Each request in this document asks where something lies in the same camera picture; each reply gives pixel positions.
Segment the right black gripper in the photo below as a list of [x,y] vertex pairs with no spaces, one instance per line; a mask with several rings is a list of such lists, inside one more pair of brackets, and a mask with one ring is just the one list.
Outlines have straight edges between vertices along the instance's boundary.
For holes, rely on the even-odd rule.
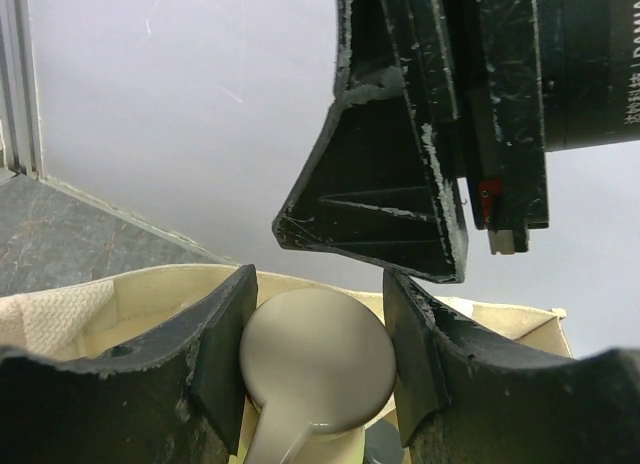
[[456,127],[492,253],[549,224],[538,0],[336,0],[334,100],[272,231],[430,282],[465,278]]

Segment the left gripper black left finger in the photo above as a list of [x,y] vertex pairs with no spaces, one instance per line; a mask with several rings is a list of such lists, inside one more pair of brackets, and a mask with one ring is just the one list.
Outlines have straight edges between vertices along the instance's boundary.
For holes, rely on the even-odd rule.
[[96,358],[1,349],[5,463],[225,463],[239,447],[244,265],[166,322]]

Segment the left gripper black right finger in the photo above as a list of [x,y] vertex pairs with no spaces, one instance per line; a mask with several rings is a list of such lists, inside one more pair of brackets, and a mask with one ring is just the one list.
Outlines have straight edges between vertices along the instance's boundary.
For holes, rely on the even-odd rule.
[[514,342],[386,271],[402,445],[415,463],[635,463],[639,353],[576,360]]

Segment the clear square bottle back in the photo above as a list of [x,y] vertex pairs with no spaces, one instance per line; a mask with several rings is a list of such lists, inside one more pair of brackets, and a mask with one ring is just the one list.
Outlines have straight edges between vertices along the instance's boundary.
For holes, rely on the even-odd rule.
[[365,432],[364,463],[400,464],[404,451],[396,427],[380,420]]

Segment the beige canvas tote bag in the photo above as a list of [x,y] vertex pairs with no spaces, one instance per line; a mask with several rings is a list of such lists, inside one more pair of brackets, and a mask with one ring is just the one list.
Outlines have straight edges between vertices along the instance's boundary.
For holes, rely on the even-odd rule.
[[[213,291],[236,267],[180,264],[146,268],[88,283],[27,294],[1,297],[1,344],[13,345],[36,355],[70,360],[94,357],[108,346],[135,337],[162,324]],[[367,306],[381,321],[382,294],[357,292],[292,276],[258,272],[258,305],[279,293],[294,289],[329,289],[342,292]],[[492,331],[535,349],[573,357],[560,324],[563,309],[549,311],[518,305],[474,302],[456,297],[442,301],[469,318],[478,318]],[[238,455],[224,463],[244,463],[254,434],[257,411],[245,402]],[[4,451],[30,450],[18,444],[9,431],[18,430],[17,418],[9,418],[8,404],[1,404],[1,463],[36,463],[36,457],[5,457]],[[365,451],[364,430],[336,438],[334,444],[309,443],[295,463],[355,463],[357,452],[371,452],[371,462],[392,462],[395,457],[373,457]]]

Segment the green bottle beige flip cap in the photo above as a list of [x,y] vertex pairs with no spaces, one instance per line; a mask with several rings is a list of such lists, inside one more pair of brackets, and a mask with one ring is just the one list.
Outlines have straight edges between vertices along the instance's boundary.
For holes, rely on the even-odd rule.
[[295,463],[309,443],[363,431],[396,381],[381,319],[329,289],[286,291],[260,304],[243,330],[239,357],[258,409],[248,463]]

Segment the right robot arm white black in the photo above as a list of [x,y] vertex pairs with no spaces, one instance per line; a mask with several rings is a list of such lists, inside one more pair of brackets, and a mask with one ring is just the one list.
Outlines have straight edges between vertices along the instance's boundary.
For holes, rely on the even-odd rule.
[[550,222],[549,152],[639,137],[639,0],[336,0],[333,102],[272,231],[435,283]]

